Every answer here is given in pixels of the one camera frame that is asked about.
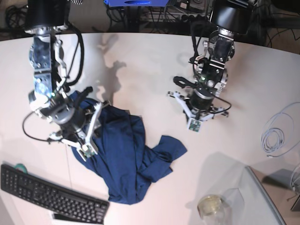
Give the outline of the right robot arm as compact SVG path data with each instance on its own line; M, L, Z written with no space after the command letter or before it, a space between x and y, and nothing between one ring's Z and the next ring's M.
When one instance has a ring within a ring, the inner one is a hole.
M84 43L81 32L70 23L68 16L71 0L29 0L24 31L33 36L29 60L34 70L34 89L29 93L30 108L42 118L51 119L61 128L59 139L73 138L83 141L92 135L91 117L95 110L85 112L81 102L93 91L86 87L76 96L67 93L76 85L83 73ZM63 60L62 41L56 35L64 30L73 31L81 49L79 71L69 79L69 70Z

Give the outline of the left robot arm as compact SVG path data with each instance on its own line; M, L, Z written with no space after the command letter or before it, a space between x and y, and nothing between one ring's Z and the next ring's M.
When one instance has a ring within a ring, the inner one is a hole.
M236 35L247 34L255 4L255 0L216 0L212 4L208 21L192 23L194 55L190 63L194 81L181 76L173 78L176 85L183 89L191 88L192 91L186 96L178 92L168 93L183 108L189 125L200 125L219 114L229 115L229 108L215 107L213 101L220 99L220 94L226 87L228 73L225 64L235 54L234 38ZM217 28L203 42L203 54L198 53L200 41L195 36L197 25L202 29L211 25Z

